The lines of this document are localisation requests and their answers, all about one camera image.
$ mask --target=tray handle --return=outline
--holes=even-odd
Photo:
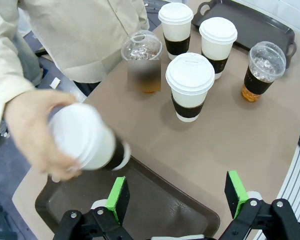
[[[296,51],[297,51],[297,44],[293,41],[290,45],[292,45],[292,51],[291,53],[287,54],[285,56],[286,58],[286,65],[285,65],[285,68],[288,69],[290,67],[290,62],[291,62],[291,59],[292,57],[295,55]]]
[[[209,12],[216,4],[217,4],[217,1],[218,0],[211,0],[211,1],[207,1],[207,2],[203,2],[199,5],[198,7],[198,10],[196,12],[196,14],[193,16],[193,20],[192,20],[192,23],[195,25],[195,26],[200,26],[200,24],[203,22],[203,16]],[[209,6],[209,10],[205,11],[205,13],[202,15],[201,14],[201,9],[205,6],[205,5],[208,5]]]

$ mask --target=white paper cup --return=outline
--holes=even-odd
[[[170,62],[165,77],[177,117],[183,122],[195,121],[215,82],[211,63],[200,54],[183,53]]]
[[[83,170],[119,170],[130,159],[129,145],[118,139],[90,105],[64,107],[52,117],[49,129],[59,149],[79,161]]]
[[[162,22],[169,58],[173,60],[177,55],[186,53],[189,50],[193,11],[183,3],[172,2],[160,9],[158,18]]]
[[[223,17],[212,17],[203,21],[199,28],[202,54],[211,62],[214,79],[221,77],[238,32],[235,25]]]

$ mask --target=orange liquid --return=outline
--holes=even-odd
[[[243,97],[245,100],[247,100],[248,102],[255,102],[255,101],[257,101],[257,100],[260,98],[260,96],[261,96],[261,95],[254,94],[254,93],[250,92],[250,91],[246,88],[245,84],[243,84],[243,86],[242,86],[242,89],[241,89],[241,95],[242,95],[242,97]]]

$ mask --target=blurred patch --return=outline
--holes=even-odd
[[[128,60],[128,91],[154,93],[161,91],[160,60]]]

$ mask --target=person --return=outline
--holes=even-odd
[[[93,87],[121,61],[124,38],[149,29],[145,5],[143,0],[0,0],[0,123],[4,118],[15,145],[34,167],[68,180],[80,171],[68,171],[76,161],[56,146],[48,115],[76,99],[34,87],[42,71],[17,33],[18,7],[61,72]]]

